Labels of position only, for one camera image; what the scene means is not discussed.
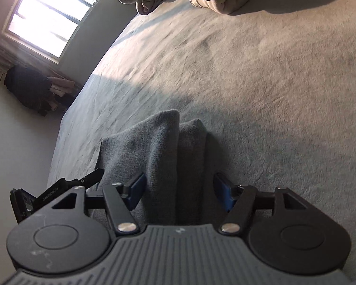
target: gray wall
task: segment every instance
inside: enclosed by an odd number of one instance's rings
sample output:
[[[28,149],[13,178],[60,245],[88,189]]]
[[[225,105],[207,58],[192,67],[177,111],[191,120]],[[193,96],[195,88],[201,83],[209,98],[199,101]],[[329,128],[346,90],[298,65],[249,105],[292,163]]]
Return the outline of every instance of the gray wall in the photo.
[[[59,70],[84,85],[101,58],[136,14],[134,4],[99,0],[70,41],[58,66]]]
[[[23,188],[38,196],[45,190],[61,117],[38,115],[0,85],[0,283],[14,272],[5,247],[16,225],[9,193]]]

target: window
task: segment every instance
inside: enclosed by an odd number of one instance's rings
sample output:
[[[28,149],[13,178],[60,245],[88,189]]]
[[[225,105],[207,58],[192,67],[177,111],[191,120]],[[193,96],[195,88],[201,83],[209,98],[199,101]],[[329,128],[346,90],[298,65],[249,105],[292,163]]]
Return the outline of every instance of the window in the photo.
[[[31,46],[59,58],[96,0],[21,0],[8,30]]]

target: bedspread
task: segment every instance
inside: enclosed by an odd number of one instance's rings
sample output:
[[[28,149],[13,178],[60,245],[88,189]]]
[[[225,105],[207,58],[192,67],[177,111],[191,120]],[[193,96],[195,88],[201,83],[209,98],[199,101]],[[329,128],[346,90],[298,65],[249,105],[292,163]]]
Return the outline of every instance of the bedspread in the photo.
[[[209,132],[203,223],[224,217],[217,170],[287,186],[347,229],[356,276],[356,0],[250,0],[232,16],[170,0],[136,16],[63,117],[48,185],[83,177],[103,137],[167,109]]]

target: ribbed gray panel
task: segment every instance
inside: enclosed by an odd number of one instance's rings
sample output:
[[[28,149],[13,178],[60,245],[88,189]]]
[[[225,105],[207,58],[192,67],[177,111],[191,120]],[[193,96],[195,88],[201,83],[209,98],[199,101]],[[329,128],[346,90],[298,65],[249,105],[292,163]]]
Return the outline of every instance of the ribbed gray panel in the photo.
[[[348,285],[341,271],[292,276],[261,263],[239,238],[212,225],[148,226],[121,238],[99,265],[77,276],[42,279],[18,272],[8,285]]]

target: bed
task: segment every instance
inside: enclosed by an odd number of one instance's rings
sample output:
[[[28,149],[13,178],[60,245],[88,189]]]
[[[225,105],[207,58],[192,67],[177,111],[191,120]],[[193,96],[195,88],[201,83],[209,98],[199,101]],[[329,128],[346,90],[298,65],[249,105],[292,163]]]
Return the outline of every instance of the bed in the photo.
[[[208,130],[205,197],[218,170],[291,188],[350,233],[356,276],[356,0],[250,0],[230,16],[167,0],[136,16],[63,117],[48,186],[91,172],[103,137],[167,109]]]

